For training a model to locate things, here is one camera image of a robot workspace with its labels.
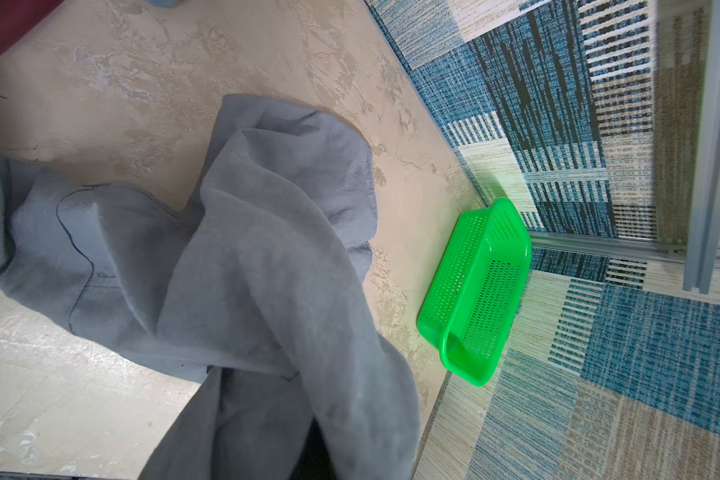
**dark red object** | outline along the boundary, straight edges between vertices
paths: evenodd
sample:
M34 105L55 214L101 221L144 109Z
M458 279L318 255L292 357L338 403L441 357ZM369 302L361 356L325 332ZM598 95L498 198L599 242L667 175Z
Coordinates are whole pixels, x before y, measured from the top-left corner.
M63 0L0 0L0 54Z

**gray cloth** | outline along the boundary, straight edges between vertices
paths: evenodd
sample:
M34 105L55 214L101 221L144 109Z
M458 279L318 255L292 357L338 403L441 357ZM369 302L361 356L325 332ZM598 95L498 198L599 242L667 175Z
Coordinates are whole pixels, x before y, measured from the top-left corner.
M409 474L414 379L361 287L370 160L332 115L247 95L224 98L180 214L135 187L0 158L2 291L125 358L204 379L141 478L288 478L313 418L340 478Z

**blue patterned rug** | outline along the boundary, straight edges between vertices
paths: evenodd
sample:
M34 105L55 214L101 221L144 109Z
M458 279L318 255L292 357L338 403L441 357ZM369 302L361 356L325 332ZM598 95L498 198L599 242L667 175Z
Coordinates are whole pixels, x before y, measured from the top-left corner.
M449 376L414 478L720 478L720 273L536 250L499 369Z
M486 205L685 242L708 1L365 1Z

